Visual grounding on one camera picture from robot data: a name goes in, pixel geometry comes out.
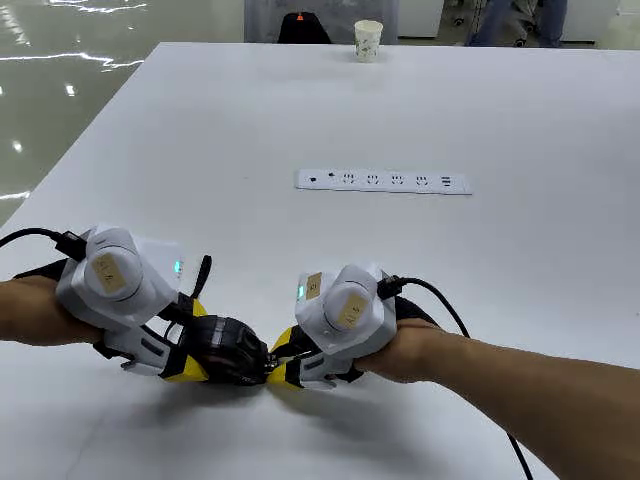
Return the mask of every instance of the power outlet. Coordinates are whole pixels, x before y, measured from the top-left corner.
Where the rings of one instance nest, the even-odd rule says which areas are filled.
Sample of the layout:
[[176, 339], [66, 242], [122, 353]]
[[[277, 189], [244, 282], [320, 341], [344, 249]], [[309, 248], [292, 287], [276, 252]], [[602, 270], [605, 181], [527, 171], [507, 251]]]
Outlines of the power outlet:
[[471, 195], [464, 175], [386, 170], [299, 170], [296, 188]]

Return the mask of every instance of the human arm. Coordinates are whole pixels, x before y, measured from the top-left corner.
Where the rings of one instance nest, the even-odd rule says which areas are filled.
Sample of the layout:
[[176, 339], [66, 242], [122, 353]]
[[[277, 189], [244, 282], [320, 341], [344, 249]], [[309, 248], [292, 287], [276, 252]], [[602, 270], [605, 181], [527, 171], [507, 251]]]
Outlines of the human arm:
[[640, 371], [452, 335], [422, 320], [356, 367], [456, 392], [561, 479], [640, 478]]
[[100, 340], [100, 330], [62, 308], [55, 288], [55, 281], [39, 276], [0, 282], [0, 340], [39, 346]]

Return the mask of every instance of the white paper cup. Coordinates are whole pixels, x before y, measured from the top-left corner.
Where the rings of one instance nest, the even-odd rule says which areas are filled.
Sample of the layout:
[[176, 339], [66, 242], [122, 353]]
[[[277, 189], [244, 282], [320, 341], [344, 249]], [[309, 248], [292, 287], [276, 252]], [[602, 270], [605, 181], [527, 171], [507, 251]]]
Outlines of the white paper cup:
[[373, 62], [378, 56], [380, 37], [383, 25], [373, 20], [360, 20], [356, 22], [356, 55], [358, 61], [364, 63]]

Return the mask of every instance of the black cable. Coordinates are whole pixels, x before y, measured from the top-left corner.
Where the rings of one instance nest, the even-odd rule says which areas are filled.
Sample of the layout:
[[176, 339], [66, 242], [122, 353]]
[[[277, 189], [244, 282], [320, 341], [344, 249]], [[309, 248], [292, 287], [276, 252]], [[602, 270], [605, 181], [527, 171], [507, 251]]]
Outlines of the black cable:
[[25, 228], [18, 230], [17, 232], [10, 233], [6, 237], [0, 240], [0, 248], [4, 247], [8, 243], [17, 240], [18, 238], [27, 237], [29, 235], [42, 235], [49, 237], [56, 242], [56, 250], [64, 253], [69, 258], [75, 261], [81, 261], [87, 254], [87, 241], [80, 238], [72, 232], [54, 232], [53, 230], [47, 230], [46, 228]]
[[529, 465], [527, 464], [527, 460], [524, 458], [520, 445], [518, 445], [518, 442], [510, 433], [507, 433], [507, 438], [509, 439], [509, 442], [511, 442], [511, 446], [516, 452], [518, 460], [520, 460], [520, 465], [522, 465], [522, 470], [524, 470], [524, 476], [527, 477], [527, 480], [533, 480], [533, 475], [531, 475], [531, 470], [529, 470]]
[[17, 240], [18, 238], [27, 237], [29, 235], [43, 235], [45, 237], [49, 237], [54, 242], [57, 242], [61, 239], [62, 234], [58, 232], [54, 232], [53, 230], [47, 230], [46, 228], [25, 228], [23, 230], [18, 230], [17, 232], [10, 233], [2, 240], [0, 240], [0, 248], [4, 247], [8, 243]]
[[[453, 306], [449, 303], [449, 301], [445, 298], [445, 296], [438, 290], [436, 287], [431, 285], [430, 283], [425, 282], [424, 280], [420, 280], [419, 278], [398, 278], [398, 277], [388, 277], [382, 280], [378, 285], [378, 294], [381, 298], [384, 297], [389, 298], [391, 295], [398, 295], [402, 291], [402, 287], [408, 284], [419, 285], [423, 288], [426, 288], [431, 293], [433, 293], [438, 300], [444, 305], [449, 314], [453, 317], [453, 319], [458, 324], [462, 335], [467, 338], [471, 338], [467, 327], [465, 327], [460, 315], [455, 311]], [[516, 456], [518, 457], [518, 461], [522, 466], [522, 470], [524, 471], [524, 475], [527, 480], [533, 480], [533, 475], [531, 474], [531, 470], [529, 469], [529, 465], [527, 464], [527, 460], [524, 458], [524, 454], [522, 453], [522, 449], [520, 445], [516, 441], [513, 436], [507, 432], [507, 437], [509, 438], [509, 442], [513, 447], [513, 450], [516, 452]]]
[[430, 283], [427, 283], [424, 280], [420, 280], [419, 278], [402, 278], [400, 280], [402, 285], [408, 285], [408, 284], [420, 285], [421, 287], [426, 288], [431, 293], [433, 293], [436, 297], [438, 297], [438, 300], [440, 300], [440, 302], [447, 309], [447, 312], [449, 312], [449, 314], [453, 317], [453, 319], [458, 324], [458, 328], [460, 328], [460, 331], [462, 332], [462, 334], [467, 338], [471, 338], [467, 330], [467, 327], [465, 327], [464, 323], [462, 323], [462, 319], [460, 318], [460, 315], [458, 315], [458, 312], [455, 311], [455, 309], [449, 303], [449, 301], [445, 298], [445, 296], [442, 293], [440, 293], [440, 290], [438, 290], [436, 287], [434, 287]]

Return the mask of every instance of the jeans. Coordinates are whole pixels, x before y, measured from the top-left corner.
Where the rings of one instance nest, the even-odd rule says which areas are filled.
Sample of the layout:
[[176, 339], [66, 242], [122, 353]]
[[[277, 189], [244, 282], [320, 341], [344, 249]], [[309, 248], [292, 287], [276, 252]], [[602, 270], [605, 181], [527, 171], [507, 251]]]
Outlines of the jeans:
[[[509, 12], [511, 0], [491, 0], [486, 7], [485, 19], [478, 33], [471, 36], [470, 47], [490, 47], [500, 33]], [[540, 46], [558, 48], [562, 38], [567, 0], [545, 0], [539, 24]]]

